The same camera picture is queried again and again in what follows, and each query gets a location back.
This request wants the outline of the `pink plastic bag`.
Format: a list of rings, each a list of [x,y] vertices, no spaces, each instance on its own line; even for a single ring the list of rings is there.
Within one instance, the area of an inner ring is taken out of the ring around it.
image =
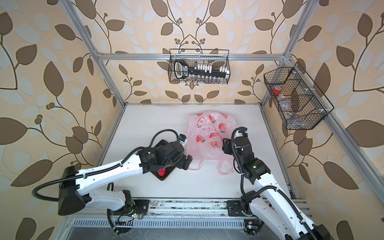
[[[202,112],[190,115],[187,130],[187,154],[193,161],[189,167],[198,171],[206,161],[218,162],[217,170],[222,176],[234,172],[233,158],[223,152],[223,139],[231,138],[231,134],[238,127],[234,117],[219,112]],[[216,141],[218,146],[212,147],[211,142]]]

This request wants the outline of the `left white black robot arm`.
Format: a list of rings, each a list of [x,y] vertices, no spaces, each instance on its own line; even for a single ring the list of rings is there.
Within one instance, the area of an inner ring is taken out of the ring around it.
[[[137,147],[124,159],[107,165],[85,170],[68,167],[61,179],[35,187],[32,195],[40,200],[57,202],[60,216],[72,215],[85,208],[120,211],[134,205],[130,191],[103,191],[101,187],[132,176],[157,174],[168,168],[188,170],[193,158],[185,155],[187,142],[187,137],[180,134],[174,142],[160,141],[156,146]]]

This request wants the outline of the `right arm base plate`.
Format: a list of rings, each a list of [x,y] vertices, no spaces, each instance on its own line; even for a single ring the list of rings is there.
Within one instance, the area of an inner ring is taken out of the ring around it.
[[[226,202],[226,208],[230,217],[253,217],[250,204],[245,200],[229,200]]]

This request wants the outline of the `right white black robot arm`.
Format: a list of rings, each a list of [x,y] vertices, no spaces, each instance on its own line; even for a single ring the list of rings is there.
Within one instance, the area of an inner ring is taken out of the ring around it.
[[[238,165],[244,215],[254,215],[281,240],[329,240],[324,225],[316,225],[277,183],[267,165],[256,158],[247,128],[235,128],[223,140],[223,151]]]

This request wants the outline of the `red fake strawberry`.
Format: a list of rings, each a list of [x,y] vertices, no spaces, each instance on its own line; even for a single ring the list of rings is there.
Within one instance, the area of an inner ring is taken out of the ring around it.
[[[166,172],[167,172],[167,169],[166,169],[166,168],[160,169],[160,170],[158,170],[158,175],[159,175],[160,177],[164,177],[165,174],[166,174]]]

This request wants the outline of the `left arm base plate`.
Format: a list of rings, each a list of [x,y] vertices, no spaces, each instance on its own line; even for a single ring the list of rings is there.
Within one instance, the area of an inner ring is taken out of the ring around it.
[[[134,214],[146,215],[149,210],[149,203],[150,203],[150,200],[136,199],[136,200],[133,200],[133,203],[131,205],[126,204],[121,209],[112,211],[112,215],[113,216],[122,216],[122,215],[133,216]]]

